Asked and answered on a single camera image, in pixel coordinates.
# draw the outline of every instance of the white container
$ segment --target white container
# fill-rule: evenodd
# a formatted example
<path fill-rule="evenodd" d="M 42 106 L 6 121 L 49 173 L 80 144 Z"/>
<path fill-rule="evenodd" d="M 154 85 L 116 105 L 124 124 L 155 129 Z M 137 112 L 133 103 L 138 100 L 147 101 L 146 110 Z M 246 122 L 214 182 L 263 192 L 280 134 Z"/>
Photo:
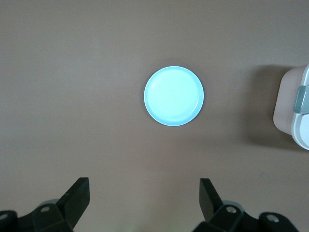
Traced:
<path fill-rule="evenodd" d="M 291 69 L 283 76 L 274 124 L 309 150 L 309 65 Z"/>

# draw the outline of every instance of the round plate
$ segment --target round plate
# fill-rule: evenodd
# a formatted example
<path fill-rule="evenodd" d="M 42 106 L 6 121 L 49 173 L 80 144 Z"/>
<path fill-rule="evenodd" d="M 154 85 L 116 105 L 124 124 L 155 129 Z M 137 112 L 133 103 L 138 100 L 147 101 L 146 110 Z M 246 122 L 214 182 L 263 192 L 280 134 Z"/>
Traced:
<path fill-rule="evenodd" d="M 159 123 L 180 126 L 195 118 L 204 101 L 203 86 L 190 70 L 170 66 L 160 69 L 147 82 L 145 106 Z"/>

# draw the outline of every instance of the light blue disc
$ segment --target light blue disc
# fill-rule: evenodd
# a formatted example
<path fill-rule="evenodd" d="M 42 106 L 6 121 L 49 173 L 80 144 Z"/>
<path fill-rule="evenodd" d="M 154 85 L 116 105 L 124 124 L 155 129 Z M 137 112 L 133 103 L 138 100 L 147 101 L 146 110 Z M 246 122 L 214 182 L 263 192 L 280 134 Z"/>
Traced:
<path fill-rule="evenodd" d="M 193 72 L 170 66 L 160 69 L 149 79 L 144 101 L 156 121 L 167 126 L 180 126 L 198 115 L 204 102 L 204 90 Z"/>

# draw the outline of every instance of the metal bolt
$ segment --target metal bolt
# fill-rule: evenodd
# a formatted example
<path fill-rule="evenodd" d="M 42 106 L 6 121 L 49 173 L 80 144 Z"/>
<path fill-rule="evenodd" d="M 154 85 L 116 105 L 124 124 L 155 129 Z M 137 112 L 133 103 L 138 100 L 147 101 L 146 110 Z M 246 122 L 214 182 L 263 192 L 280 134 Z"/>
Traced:
<path fill-rule="evenodd" d="M 48 210 L 49 210 L 49 207 L 48 207 L 48 206 L 43 207 L 43 208 L 41 209 L 41 213 L 47 212 Z"/>
<path fill-rule="evenodd" d="M 4 220 L 4 219 L 6 219 L 7 217 L 8 217 L 7 214 L 2 214 L 2 215 L 0 216 L 0 220 Z"/>
<path fill-rule="evenodd" d="M 236 210 L 234 207 L 232 207 L 232 206 L 228 206 L 228 207 L 226 208 L 226 210 L 227 210 L 227 212 L 229 212 L 229 213 L 231 213 L 231 214 L 237 213 L 237 210 Z"/>
<path fill-rule="evenodd" d="M 267 217 L 267 219 L 270 220 L 271 222 L 275 222 L 275 223 L 279 222 L 279 218 L 277 218 L 277 217 L 276 217 L 275 215 L 273 215 L 273 214 L 268 214 L 266 217 Z"/>

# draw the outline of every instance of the teal latch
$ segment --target teal latch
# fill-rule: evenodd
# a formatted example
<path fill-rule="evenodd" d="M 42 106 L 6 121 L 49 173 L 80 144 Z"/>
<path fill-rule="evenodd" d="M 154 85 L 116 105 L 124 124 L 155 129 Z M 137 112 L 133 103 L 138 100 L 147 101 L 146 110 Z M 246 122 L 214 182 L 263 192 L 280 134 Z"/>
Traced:
<path fill-rule="evenodd" d="M 298 87 L 294 112 L 297 114 L 309 114 L 309 86 Z"/>

